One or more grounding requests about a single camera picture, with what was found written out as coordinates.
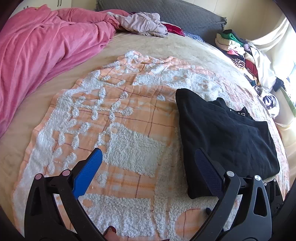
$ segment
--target gray headboard cover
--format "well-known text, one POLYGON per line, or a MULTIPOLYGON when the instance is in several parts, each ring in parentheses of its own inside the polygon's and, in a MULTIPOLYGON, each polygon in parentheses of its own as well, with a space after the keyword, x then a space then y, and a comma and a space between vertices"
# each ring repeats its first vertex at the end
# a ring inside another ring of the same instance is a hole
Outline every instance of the gray headboard cover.
POLYGON ((157 12, 162 21, 215 44, 216 34, 224 30, 226 18, 182 0, 97 0, 96 11, 122 9, 127 12, 157 12))

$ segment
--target silver bolt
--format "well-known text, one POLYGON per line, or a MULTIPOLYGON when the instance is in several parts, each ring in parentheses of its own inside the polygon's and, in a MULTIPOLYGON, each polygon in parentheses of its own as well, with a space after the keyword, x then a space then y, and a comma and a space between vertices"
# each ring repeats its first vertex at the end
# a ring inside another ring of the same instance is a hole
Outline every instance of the silver bolt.
POLYGON ((70 170, 64 170, 62 174, 63 174, 63 176, 65 176, 65 177, 66 177, 66 176, 69 176, 69 175, 70 175, 70 170))
POLYGON ((257 181, 261 181, 261 177, 260 177, 260 176, 255 175, 254 177, 255 177, 255 179, 256 179, 257 181))
POLYGON ((226 174, 229 177, 234 177, 234 172, 233 171, 228 171, 226 174))
POLYGON ((37 174, 37 175, 35 176, 35 179, 36 179, 36 180, 39 180, 41 177, 42 177, 42 174, 39 173, 39 174, 37 174))

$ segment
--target black t-shirt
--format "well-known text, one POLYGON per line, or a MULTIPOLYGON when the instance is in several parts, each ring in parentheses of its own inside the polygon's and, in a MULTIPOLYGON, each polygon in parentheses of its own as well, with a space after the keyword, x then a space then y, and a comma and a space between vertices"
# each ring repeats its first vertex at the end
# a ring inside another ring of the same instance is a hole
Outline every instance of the black t-shirt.
POLYGON ((254 121, 245 107, 235 111, 222 98, 207 102, 188 89, 176 91, 176 102, 190 198, 208 195, 194 160, 198 148, 240 177, 266 179, 279 172, 266 121, 254 121))

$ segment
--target orange plaid towel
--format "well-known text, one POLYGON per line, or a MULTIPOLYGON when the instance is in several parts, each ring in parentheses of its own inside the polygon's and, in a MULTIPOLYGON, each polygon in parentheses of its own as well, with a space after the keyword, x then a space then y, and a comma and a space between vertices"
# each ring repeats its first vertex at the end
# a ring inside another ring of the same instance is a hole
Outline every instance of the orange plaid towel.
MULTIPOLYGON (((112 225, 121 240, 190 239, 207 218, 205 208, 213 208, 217 198, 187 196, 176 88, 192 89, 205 100, 223 97, 230 107, 246 106, 252 116, 271 124, 248 90, 177 58, 131 51, 52 99, 33 131, 13 193, 19 230, 34 176, 58 175, 99 147, 103 163, 79 198, 98 229, 104 232, 112 225)), ((283 163, 277 136, 271 134, 283 163)), ((278 181, 285 175, 287 170, 281 170, 278 181)), ((56 200, 67 228, 73 229, 60 198, 56 200)), ((237 203, 227 227, 236 209, 237 203)))

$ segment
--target wall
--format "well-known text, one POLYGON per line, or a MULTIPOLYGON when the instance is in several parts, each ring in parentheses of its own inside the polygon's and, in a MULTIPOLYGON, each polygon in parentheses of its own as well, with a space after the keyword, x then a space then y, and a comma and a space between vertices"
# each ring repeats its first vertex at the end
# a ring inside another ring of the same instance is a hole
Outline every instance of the wall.
MULTIPOLYGON (((241 38, 246 39, 256 39, 270 32, 282 15, 272 0, 185 1, 227 17, 226 29, 233 29, 241 38)), ((93 10, 95 6, 96 0, 72 0, 72 7, 93 10)))

